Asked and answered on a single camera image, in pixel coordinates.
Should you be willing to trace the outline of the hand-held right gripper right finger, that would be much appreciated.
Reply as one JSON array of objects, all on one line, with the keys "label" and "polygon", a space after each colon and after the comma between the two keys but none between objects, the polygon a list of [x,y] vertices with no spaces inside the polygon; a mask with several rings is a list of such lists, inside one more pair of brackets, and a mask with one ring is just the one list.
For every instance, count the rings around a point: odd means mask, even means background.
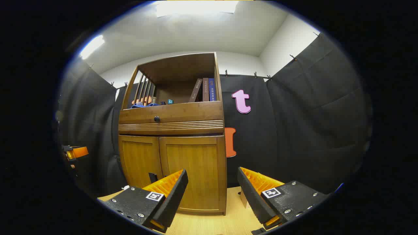
[{"label": "hand-held right gripper right finger", "polygon": [[258,221],[268,230],[290,223],[329,198],[297,180],[283,183],[238,167],[237,180]]}]

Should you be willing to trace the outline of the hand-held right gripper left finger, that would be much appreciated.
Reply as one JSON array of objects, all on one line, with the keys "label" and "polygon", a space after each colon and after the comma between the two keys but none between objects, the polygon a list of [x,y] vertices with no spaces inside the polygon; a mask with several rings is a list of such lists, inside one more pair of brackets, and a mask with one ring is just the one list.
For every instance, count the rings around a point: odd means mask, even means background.
[{"label": "hand-held right gripper left finger", "polygon": [[102,205],[138,226],[166,233],[172,225],[188,184],[185,169],[148,186],[127,186],[102,197]]}]

